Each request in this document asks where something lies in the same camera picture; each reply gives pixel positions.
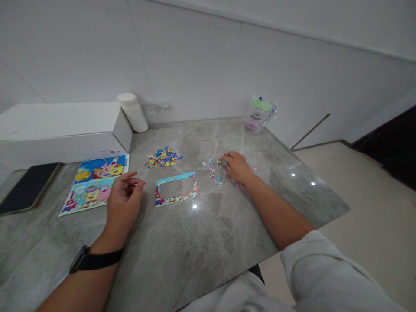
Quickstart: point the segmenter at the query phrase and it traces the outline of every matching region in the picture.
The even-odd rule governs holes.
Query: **wrist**
[[[244,184],[244,186],[248,186],[248,185],[251,185],[251,184],[255,184],[255,183],[258,183],[258,180],[261,180],[261,178],[260,177],[258,177],[257,175],[255,175],[254,173],[252,173],[250,176],[248,176],[248,177],[246,177],[245,179],[244,179],[244,181],[240,181],[241,183],[243,183]]]
[[[244,186],[246,186],[250,184],[251,182],[255,181],[257,178],[258,176],[251,172],[250,175],[247,175],[246,177],[244,177],[244,179],[242,179],[240,182],[244,184]]]
[[[114,233],[107,227],[104,228],[99,238],[91,245],[91,254],[107,254],[118,251],[124,247],[127,235]]]

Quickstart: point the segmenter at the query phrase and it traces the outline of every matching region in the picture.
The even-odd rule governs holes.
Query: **hand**
[[[133,178],[137,171],[115,179],[107,200],[107,223],[101,236],[91,246],[91,253],[104,254],[123,248],[140,210],[145,182]]]
[[[253,176],[250,167],[246,162],[246,158],[238,152],[227,152],[220,157],[220,160],[227,162],[227,171],[232,178],[246,184]]]

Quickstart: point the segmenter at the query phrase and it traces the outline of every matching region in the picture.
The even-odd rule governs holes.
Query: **black phone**
[[[61,166],[62,163],[56,162],[30,167],[0,204],[0,215],[38,206]]]

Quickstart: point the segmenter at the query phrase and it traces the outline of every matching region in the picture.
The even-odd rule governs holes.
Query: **cartoon picture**
[[[111,187],[115,179],[116,176],[74,185],[59,217],[104,206],[110,196]]]
[[[189,179],[189,178],[194,178],[194,177],[195,177],[195,172],[189,172],[183,175],[176,175],[173,177],[157,180],[156,181],[156,201],[155,201],[156,207],[169,205],[174,202],[180,202],[186,199],[199,196],[199,188],[195,180],[192,182],[192,190],[187,193],[180,193],[178,195],[170,196],[167,198],[162,198],[162,196],[160,195],[160,188],[164,184],[172,182],[172,181],[181,181],[182,179]]]
[[[119,176],[128,169],[129,155],[86,160],[81,163],[74,184]]]

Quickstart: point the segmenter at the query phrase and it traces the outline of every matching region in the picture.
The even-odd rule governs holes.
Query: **patrick star image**
[[[113,161],[110,162],[108,165],[103,165],[101,166],[101,169],[103,170],[103,172],[108,172],[111,170],[111,168],[115,167],[117,165],[117,161],[118,161],[118,156],[113,158]]]
[[[107,202],[108,197],[110,196],[111,188],[108,188],[108,183],[104,184],[103,188],[98,195],[98,202]]]

